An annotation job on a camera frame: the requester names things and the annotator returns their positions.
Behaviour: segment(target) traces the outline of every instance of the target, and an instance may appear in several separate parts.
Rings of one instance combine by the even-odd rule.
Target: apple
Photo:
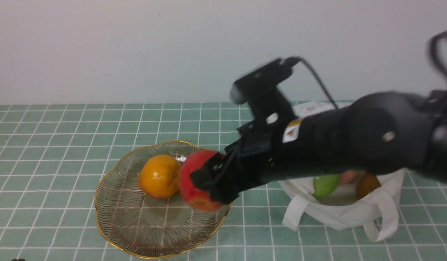
[[[196,188],[190,174],[199,169],[204,163],[217,153],[215,150],[200,150],[190,155],[180,168],[179,191],[183,200],[192,208],[203,211],[218,210],[222,203],[210,200],[206,191]]]

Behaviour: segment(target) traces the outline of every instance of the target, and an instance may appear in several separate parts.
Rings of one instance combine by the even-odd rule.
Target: fruit bowl
[[[206,212],[189,207],[179,193],[168,199],[146,195],[137,178],[155,155],[169,154],[181,163],[204,150],[184,141],[142,147],[124,156],[106,174],[95,193],[96,225],[113,246],[145,259],[159,259],[190,251],[211,238],[231,205]]]

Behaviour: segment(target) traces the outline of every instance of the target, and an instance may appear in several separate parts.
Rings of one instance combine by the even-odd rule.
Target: label
[[[295,119],[288,124],[283,133],[283,143],[291,142],[299,137],[299,128],[301,126],[302,119]]]

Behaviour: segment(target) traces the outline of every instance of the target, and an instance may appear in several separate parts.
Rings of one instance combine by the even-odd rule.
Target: white bag
[[[349,104],[338,104],[344,107]],[[309,102],[293,107],[299,117],[306,117],[322,111],[333,109],[331,104]],[[354,183],[339,185],[333,193],[320,201],[312,196],[314,192],[313,177],[281,181],[280,185],[292,199],[283,219],[283,225],[297,230],[303,213],[317,221],[342,230],[363,226],[365,234],[374,242],[394,235],[399,222],[397,207],[401,197],[401,186],[407,170],[381,175],[378,177],[381,187],[361,200],[356,200]],[[381,231],[374,220],[383,217]]]

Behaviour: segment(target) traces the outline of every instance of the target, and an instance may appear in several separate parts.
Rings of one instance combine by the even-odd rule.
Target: green apple
[[[330,195],[339,184],[340,175],[324,175],[313,179],[313,197],[320,199]]]

